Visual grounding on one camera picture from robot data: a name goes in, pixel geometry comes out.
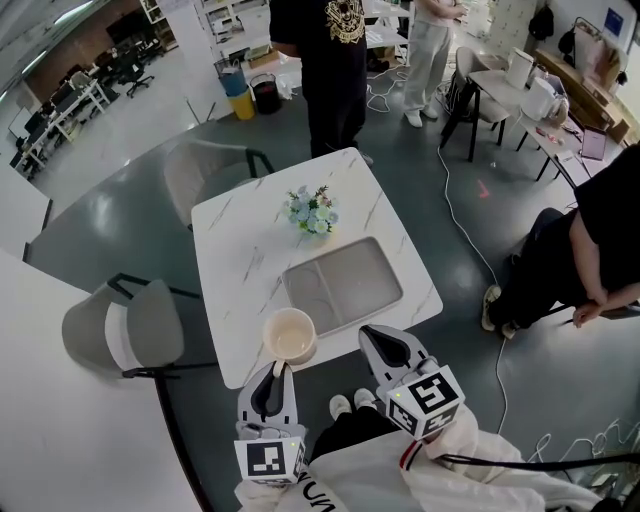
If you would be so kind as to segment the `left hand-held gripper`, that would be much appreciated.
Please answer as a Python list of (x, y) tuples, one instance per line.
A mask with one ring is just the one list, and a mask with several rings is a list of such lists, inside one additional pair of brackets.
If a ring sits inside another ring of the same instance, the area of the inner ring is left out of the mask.
[[(244, 422), (237, 424), (234, 447), (243, 480), (267, 486), (298, 482), (307, 429), (294, 424), (297, 414), (291, 368), (266, 364), (238, 396), (238, 419)], [(282, 425), (262, 423), (266, 419)]]

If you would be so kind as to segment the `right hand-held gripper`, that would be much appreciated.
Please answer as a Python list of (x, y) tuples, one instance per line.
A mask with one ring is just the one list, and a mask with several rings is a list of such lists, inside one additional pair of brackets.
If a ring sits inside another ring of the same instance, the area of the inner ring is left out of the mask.
[[(413, 439), (424, 440), (455, 420), (465, 395), (450, 367), (429, 357), (418, 338), (368, 324), (359, 329), (358, 342), (392, 423)], [(393, 382), (394, 376), (402, 377)]]

